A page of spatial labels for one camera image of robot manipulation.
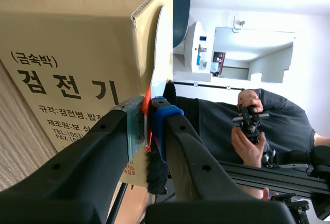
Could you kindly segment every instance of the camera rig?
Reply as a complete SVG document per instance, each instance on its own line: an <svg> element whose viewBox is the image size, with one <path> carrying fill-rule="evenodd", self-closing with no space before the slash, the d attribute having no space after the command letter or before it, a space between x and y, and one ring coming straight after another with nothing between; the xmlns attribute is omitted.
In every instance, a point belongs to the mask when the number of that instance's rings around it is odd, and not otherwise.
<svg viewBox="0 0 330 224"><path fill-rule="evenodd" d="M253 111L253 106L240 107L242 112L241 117L234 117L233 123L239 123L241 130L247 139L253 144L259 143L259 126L260 120L269 118L268 113L255 113Z"/></svg>
<svg viewBox="0 0 330 224"><path fill-rule="evenodd" d="M135 137L143 134L143 129L141 133L137 128L144 125L143 115L140 122L132 119L141 102L137 99L120 103L82 139L59 152L28 178L2 191L0 223L105 223L118 180L135 151L132 141L137 142ZM259 201L237 185L253 182L265 185L262 180L267 180L269 175L274 184L283 176L281 173L234 165L239 170L237 177L237 173L233 174L235 170L228 164L219 164L209 153L178 108L163 98L153 99L152 106L152 132L161 144L179 201L149 206L146 224L211 224L218 223L219 218L223 224L246 220L264 223L266 218L268 224L295 223L283 203ZM329 215L330 191L324 180L300 177L295 181L296 177L285 177L288 180L285 188L282 187L283 193L291 182L302 193L304 184L308 187L305 193L320 193L326 198L312 198L313 206L318 207L318 217L324 219Z"/></svg>
<svg viewBox="0 0 330 224"><path fill-rule="evenodd" d="M242 116L233 118L239 123L245 136L253 144L259 143L260 120L269 118L268 113L255 113L254 106L240 108ZM311 168L310 176L330 182L330 147L317 146L311 151L292 150L276 152L266 142L261 163L267 168Z"/></svg>

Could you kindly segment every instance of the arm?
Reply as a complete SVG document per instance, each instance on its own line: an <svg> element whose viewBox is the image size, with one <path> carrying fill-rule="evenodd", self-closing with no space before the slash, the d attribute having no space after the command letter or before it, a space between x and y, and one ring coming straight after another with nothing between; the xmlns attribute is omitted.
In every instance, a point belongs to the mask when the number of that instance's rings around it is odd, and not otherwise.
<svg viewBox="0 0 330 224"><path fill-rule="evenodd" d="M243 107L254 105L258 107L258 110L255 112L262 112L262 110L270 109L289 110L293 113L304 112L303 109L287 98L264 89L244 90L240 92L238 95L238 104L244 104L242 105Z"/></svg>
<svg viewBox="0 0 330 224"><path fill-rule="evenodd" d="M242 186L242 189L245 190L247 193L249 193L254 198L263 200L263 201L270 201L270 194L269 189L267 187L261 189L254 189L246 186Z"/></svg>
<svg viewBox="0 0 330 224"><path fill-rule="evenodd" d="M320 136L317 133L314 135L314 146L330 147L330 137Z"/></svg>

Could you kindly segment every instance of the white wall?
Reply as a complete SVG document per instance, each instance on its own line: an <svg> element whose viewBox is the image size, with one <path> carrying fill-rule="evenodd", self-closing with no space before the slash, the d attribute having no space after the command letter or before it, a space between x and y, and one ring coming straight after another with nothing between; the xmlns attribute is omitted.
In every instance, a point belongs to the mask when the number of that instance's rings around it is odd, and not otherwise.
<svg viewBox="0 0 330 224"><path fill-rule="evenodd" d="M282 83L284 70L290 67L292 47L259 58L250 64L249 80L251 74L262 73L262 82Z"/></svg>
<svg viewBox="0 0 330 224"><path fill-rule="evenodd" d="M249 69L247 68L222 68L221 75L224 78L247 80Z"/></svg>
<svg viewBox="0 0 330 224"><path fill-rule="evenodd" d="M226 59L226 57L225 57L225 61L223 62L223 66L237 67L237 68L249 68L250 67L250 62Z"/></svg>
<svg viewBox="0 0 330 224"><path fill-rule="evenodd" d="M308 221L310 224L330 224L330 221L323 221L317 217L313 208L313 204L311 203L311 200L309 199L301 199L301 200L308 201L309 210L306 212L306 215L308 217Z"/></svg>
<svg viewBox="0 0 330 224"><path fill-rule="evenodd" d="M185 67L185 56L181 54L173 54L173 72L191 72Z"/></svg>
<svg viewBox="0 0 330 224"><path fill-rule="evenodd" d="M203 27L201 36L207 36L202 47L208 52L201 55L203 60L211 61L213 40L216 27L232 27L234 15L245 20L245 28L295 32L291 67L288 72L288 83L260 83L253 85L250 81L217 78L214 84L231 85L237 88L263 87L274 93L282 94L303 109L309 121L320 135L330 136L327 116L330 115L330 17L321 15L296 15L266 12L228 11L195 9L190 10L190 21L200 21ZM218 101L222 101L227 92L216 93ZM188 89L180 88L178 95L186 96ZM212 98L211 90L203 92L203 98Z"/></svg>

